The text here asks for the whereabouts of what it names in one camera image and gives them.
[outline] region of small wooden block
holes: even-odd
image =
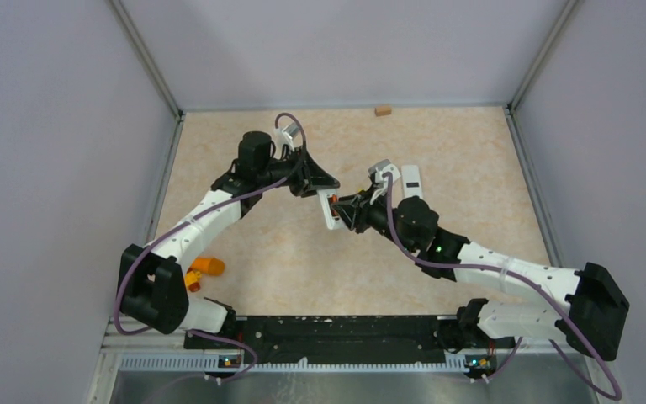
[[[385,116],[392,114],[392,107],[389,105],[378,105],[375,107],[375,116]]]

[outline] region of yellow object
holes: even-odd
[[[197,257],[190,268],[192,272],[200,272],[209,276],[219,276],[224,273],[226,266],[224,265],[224,261],[220,259]]]
[[[199,279],[202,278],[202,273],[200,271],[189,271],[184,275],[184,286],[189,289],[189,286],[199,282]]]

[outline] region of metal floor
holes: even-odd
[[[571,356],[586,369],[584,357]],[[111,404],[142,403],[177,372],[120,371]],[[452,374],[256,373],[229,385],[192,378],[163,391],[155,403],[359,404],[359,403],[597,403],[595,394],[555,353],[520,353],[488,385]]]

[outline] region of black bracket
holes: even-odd
[[[271,155],[273,142],[268,133],[247,132],[239,142],[239,154],[229,171],[217,178],[212,189],[221,189],[240,196],[286,178],[282,187],[289,187],[293,196],[306,198],[319,189],[338,189],[341,183],[321,168],[304,148],[296,147],[281,159]],[[261,199],[261,195],[241,202],[241,217]]]
[[[587,263],[575,274],[580,278],[578,287],[573,295],[566,295],[570,302],[569,317],[603,360],[615,360],[630,303],[601,265]],[[564,321],[558,320],[556,327],[566,335],[568,345],[590,356]]]
[[[144,248],[130,245],[120,260],[118,288],[124,275]],[[184,289],[182,268],[174,257],[147,253],[124,290],[120,312],[163,334],[179,327],[187,315],[189,298]]]

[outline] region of black 3d printed part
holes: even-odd
[[[124,250],[120,260],[118,288],[143,250],[135,244]],[[162,258],[149,252],[124,290],[120,312],[163,334],[169,334],[182,323],[188,308],[189,298],[179,264],[173,257]]]
[[[485,335],[465,340],[456,320],[437,316],[248,316],[236,319],[225,336],[249,345],[260,364],[296,363],[303,357],[310,364],[429,364],[445,360],[443,332],[460,348],[489,346]],[[495,340],[495,345],[512,348],[514,339]],[[230,348],[189,335],[184,347]]]
[[[601,265],[587,263],[585,269],[575,274],[580,278],[578,287],[573,295],[566,296],[570,302],[569,317],[603,360],[615,360],[630,303]],[[556,327],[566,335],[571,347],[590,356],[565,322],[557,321]]]

